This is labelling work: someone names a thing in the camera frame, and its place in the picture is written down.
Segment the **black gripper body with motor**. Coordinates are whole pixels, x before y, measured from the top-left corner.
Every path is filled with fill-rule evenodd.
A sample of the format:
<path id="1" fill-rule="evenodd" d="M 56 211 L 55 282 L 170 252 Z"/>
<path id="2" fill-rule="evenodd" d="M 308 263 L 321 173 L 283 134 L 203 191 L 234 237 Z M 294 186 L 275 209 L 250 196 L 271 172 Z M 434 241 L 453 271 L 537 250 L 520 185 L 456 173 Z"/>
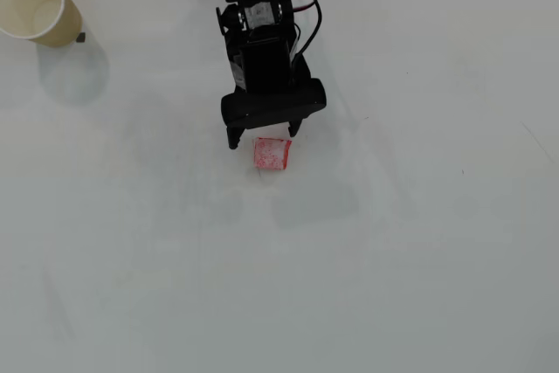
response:
<path id="1" fill-rule="evenodd" d="M 228 30 L 226 54 L 235 82 L 234 93 L 276 94 L 311 78 L 306 60 L 294 60 L 297 26 L 261 26 Z"/>

